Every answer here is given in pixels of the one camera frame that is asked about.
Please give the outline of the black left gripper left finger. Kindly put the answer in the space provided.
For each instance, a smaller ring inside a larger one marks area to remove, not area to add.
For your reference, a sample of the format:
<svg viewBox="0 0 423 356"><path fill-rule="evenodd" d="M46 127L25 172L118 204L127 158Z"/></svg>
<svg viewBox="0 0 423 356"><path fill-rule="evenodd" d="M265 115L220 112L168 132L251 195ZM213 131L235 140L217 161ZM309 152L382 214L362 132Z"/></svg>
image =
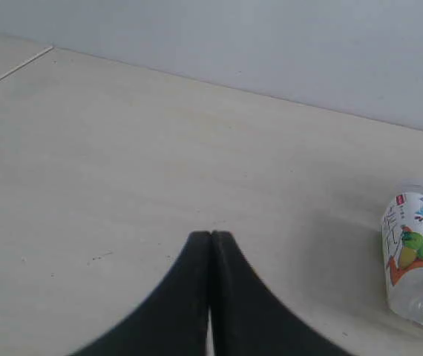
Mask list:
<svg viewBox="0 0 423 356"><path fill-rule="evenodd" d="M159 285L125 319L75 355L205 355L212 236L195 231Z"/></svg>

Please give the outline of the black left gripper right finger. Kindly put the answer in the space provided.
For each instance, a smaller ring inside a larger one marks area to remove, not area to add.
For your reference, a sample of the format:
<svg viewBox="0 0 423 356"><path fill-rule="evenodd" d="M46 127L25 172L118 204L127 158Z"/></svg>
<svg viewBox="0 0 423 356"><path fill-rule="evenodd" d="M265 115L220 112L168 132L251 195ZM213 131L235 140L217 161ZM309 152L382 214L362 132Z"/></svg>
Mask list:
<svg viewBox="0 0 423 356"><path fill-rule="evenodd" d="M344 355L266 287L227 231L211 233L211 327L216 355Z"/></svg>

